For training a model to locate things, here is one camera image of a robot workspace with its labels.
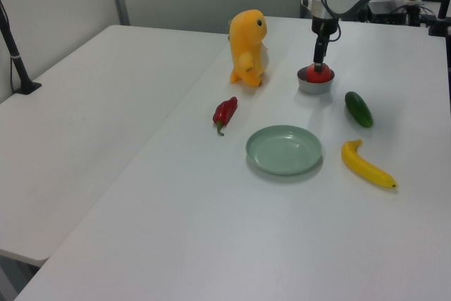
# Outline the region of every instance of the plush toy tail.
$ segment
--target plush toy tail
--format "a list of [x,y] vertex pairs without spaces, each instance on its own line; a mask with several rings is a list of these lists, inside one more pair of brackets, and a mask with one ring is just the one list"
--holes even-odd
[[241,79],[241,77],[233,70],[230,74],[230,83],[235,84],[239,79]]

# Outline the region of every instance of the yellow plush toy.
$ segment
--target yellow plush toy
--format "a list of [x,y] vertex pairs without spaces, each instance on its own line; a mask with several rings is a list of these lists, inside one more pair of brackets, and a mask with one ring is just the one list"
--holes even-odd
[[241,12],[232,19],[229,30],[233,60],[231,83],[242,79],[249,86],[260,85],[260,75],[268,67],[267,48],[261,42],[265,35],[265,17],[258,10]]

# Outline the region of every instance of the light green plate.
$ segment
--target light green plate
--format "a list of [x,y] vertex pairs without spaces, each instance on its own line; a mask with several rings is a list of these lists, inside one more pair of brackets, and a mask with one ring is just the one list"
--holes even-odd
[[308,130],[276,125],[251,135],[246,153],[262,171],[290,176],[311,168],[321,158],[322,151],[320,141]]

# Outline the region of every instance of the white tabletop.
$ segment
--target white tabletop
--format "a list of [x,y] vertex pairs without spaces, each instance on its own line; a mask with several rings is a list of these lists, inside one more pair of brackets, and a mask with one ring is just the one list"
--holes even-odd
[[[228,47],[19,295],[78,300],[447,300],[451,295],[451,118],[445,42],[427,30],[343,23],[331,92],[297,87],[308,20],[267,18],[263,85],[228,83]],[[346,112],[366,100],[374,126]],[[211,116],[239,104],[219,137]],[[297,125],[322,164],[278,177],[247,160],[256,130]],[[390,172],[389,192],[342,163],[343,142]]]
[[0,105],[0,254],[40,266],[228,43],[107,28]]

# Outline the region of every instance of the pepper stem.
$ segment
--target pepper stem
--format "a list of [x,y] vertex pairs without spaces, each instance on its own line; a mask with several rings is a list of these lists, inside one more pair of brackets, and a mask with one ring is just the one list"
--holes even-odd
[[217,129],[217,131],[218,131],[218,134],[219,134],[221,137],[224,136],[224,133],[221,132],[221,128],[222,128],[222,127],[223,127],[223,123],[220,122],[220,121],[218,121],[218,122],[216,123],[216,129]]

